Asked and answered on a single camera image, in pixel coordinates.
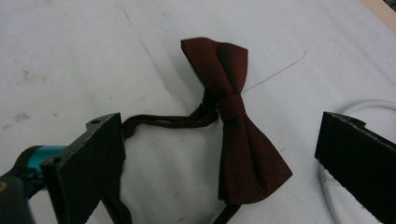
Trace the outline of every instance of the white cable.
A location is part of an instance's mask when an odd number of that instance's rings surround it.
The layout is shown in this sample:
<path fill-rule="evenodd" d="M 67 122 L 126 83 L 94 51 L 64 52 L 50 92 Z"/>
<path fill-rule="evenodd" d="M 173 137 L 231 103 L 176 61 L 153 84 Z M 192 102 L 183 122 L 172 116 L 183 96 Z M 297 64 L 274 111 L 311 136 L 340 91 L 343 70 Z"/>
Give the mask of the white cable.
<path fill-rule="evenodd" d="M 354 105 L 350 105 L 346 109 L 340 111 L 340 114 L 348 116 L 355 111 L 369 107 L 382 107 L 396 111 L 396 103 L 390 101 L 370 100 L 370 101 L 362 101 Z M 337 180 L 335 180 L 329 174 L 329 172 L 326 171 L 326 169 L 321 164 L 319 164 L 319 171 L 320 171 L 321 186 L 323 188 L 323 194 L 326 199 L 327 205 L 329 206 L 329 210 L 332 213 L 332 218 L 334 219 L 334 222 L 336 224 L 343 224 L 345 223 L 343 221 L 344 219 L 342 218 L 340 213 L 337 212 L 337 208 L 329 192 L 330 186 L 341 186 L 341 185 Z"/>

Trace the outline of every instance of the white table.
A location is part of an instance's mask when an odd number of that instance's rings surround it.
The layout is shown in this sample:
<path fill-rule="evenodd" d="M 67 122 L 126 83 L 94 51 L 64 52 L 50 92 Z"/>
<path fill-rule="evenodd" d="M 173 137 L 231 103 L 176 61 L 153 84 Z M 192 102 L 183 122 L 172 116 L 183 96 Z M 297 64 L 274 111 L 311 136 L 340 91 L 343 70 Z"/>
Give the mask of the white table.
<path fill-rule="evenodd" d="M 396 96 L 396 35 L 359 0 L 1 1 L 0 174 L 26 148 L 68 145 L 105 114 L 188 115 L 204 89 L 179 40 L 196 36 L 249 50 L 247 113 L 293 171 L 230 223 L 333 223 L 314 158 L 322 112 Z M 378 113 L 365 118 L 395 126 Z M 221 127 L 138 128 L 122 179 L 134 223 L 215 216 Z M 37 223 L 55 222 L 47 192 L 30 205 Z M 100 204 L 89 223 L 109 222 Z"/>

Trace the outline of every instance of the fabric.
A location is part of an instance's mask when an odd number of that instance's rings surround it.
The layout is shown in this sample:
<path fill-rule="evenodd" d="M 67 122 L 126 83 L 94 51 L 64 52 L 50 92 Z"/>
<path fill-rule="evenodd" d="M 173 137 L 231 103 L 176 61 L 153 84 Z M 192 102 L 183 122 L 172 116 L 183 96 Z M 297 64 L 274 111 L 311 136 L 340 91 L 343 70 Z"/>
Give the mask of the fabric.
<path fill-rule="evenodd" d="M 248 50 L 208 38 L 183 40 L 181 47 L 219 103 L 224 123 L 219 199 L 244 204 L 267 198 L 291 177 L 291 170 L 245 111 L 240 93 L 247 77 Z"/>
<path fill-rule="evenodd" d="M 181 47 L 205 86 L 203 103 L 188 117 L 137 115 L 123 124 L 124 138 L 137 125 L 199 128 L 214 122 L 219 109 L 223 141 L 219 168 L 219 199 L 227 206 L 214 223 L 227 223 L 241 204 L 256 203 L 272 194 L 292 173 L 270 140 L 249 119 L 241 90 L 248 71 L 248 51 L 208 38 L 181 41 Z M 132 223 L 120 200 L 120 178 L 109 189 L 104 204 L 115 223 Z"/>

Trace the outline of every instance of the dark red fabric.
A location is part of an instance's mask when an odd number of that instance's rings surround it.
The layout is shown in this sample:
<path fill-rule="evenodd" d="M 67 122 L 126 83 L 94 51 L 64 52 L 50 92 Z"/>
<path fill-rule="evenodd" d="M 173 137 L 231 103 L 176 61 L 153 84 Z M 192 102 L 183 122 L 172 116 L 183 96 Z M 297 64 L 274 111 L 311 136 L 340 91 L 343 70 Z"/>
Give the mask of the dark red fabric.
<path fill-rule="evenodd" d="M 224 123 L 219 199 L 227 204 L 265 199 L 292 173 L 246 115 L 240 93 L 248 71 L 248 50 L 203 37 L 182 40 L 181 47 L 205 89 L 219 103 Z"/>

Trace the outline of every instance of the metal bolt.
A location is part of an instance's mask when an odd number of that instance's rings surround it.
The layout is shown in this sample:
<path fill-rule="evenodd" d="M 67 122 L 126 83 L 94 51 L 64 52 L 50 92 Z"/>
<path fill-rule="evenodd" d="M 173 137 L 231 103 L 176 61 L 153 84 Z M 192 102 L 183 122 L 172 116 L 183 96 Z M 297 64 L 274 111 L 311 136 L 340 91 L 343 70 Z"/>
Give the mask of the metal bolt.
<path fill-rule="evenodd" d="M 5 190 L 7 188 L 7 183 L 6 182 L 0 182 L 0 192 Z"/>
<path fill-rule="evenodd" d="M 61 162 L 61 158 L 51 158 L 51 159 L 47 160 L 46 164 L 47 165 L 56 165 L 59 162 Z"/>

